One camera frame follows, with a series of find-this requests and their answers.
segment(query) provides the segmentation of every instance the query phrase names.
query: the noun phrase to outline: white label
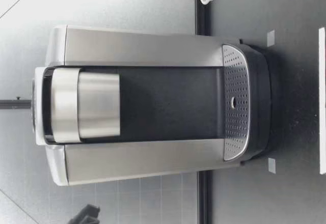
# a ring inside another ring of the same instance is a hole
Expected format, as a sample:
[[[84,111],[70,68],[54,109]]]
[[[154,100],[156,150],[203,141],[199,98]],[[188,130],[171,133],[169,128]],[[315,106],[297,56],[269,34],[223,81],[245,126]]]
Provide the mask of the white label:
[[[268,171],[276,174],[276,161],[275,159],[268,158]]]
[[[325,28],[319,29],[319,155],[320,173],[326,173],[326,80],[325,80]]]
[[[267,47],[275,45],[275,30],[267,33]]]

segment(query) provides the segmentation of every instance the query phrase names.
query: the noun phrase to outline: black countertop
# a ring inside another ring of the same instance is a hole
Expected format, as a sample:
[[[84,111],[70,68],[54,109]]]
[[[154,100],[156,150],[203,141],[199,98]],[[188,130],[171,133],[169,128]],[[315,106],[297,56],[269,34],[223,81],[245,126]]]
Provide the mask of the black countertop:
[[[326,26],[325,3],[215,0],[206,8],[201,30],[239,37],[266,56],[273,110],[269,143],[275,147],[237,169],[212,172],[212,223],[326,223],[318,128],[318,29]],[[276,43],[267,48],[272,30]],[[269,157],[276,160],[276,174],[268,172]]]

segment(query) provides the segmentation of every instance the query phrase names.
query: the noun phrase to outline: tiled wall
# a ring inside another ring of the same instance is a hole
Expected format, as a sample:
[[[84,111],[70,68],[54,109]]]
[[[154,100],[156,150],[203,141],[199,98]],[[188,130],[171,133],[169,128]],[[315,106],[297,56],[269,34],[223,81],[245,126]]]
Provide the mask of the tiled wall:
[[[44,148],[33,142],[26,126],[29,111],[5,110],[1,117],[0,188],[38,223],[66,223],[86,204],[100,206],[101,223],[197,223],[196,173],[59,187],[49,173]],[[7,123],[19,133],[4,130]],[[21,218],[12,210],[12,218]]]
[[[0,15],[15,0],[0,0]],[[0,19],[0,99],[30,98],[50,30],[80,24],[153,33],[194,33],[194,0],[21,0]],[[0,110],[0,188],[38,223],[66,223],[87,203],[101,223],[196,222],[196,173],[57,187],[28,110]],[[34,223],[0,194],[0,223]]]

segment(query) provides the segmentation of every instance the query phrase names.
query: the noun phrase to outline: perforated drip tray cover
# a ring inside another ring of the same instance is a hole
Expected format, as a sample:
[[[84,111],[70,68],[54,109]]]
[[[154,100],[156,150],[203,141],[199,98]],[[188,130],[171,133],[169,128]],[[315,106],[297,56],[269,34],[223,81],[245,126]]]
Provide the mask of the perforated drip tray cover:
[[[250,127],[250,83],[245,56],[237,48],[223,45],[225,80],[224,160],[232,160],[246,150]]]

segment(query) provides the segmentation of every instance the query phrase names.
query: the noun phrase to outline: metal rod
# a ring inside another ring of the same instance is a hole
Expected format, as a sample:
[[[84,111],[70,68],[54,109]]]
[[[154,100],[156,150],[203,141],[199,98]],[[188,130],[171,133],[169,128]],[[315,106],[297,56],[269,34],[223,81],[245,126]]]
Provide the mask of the metal rod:
[[[31,100],[0,100],[0,109],[30,109]]]

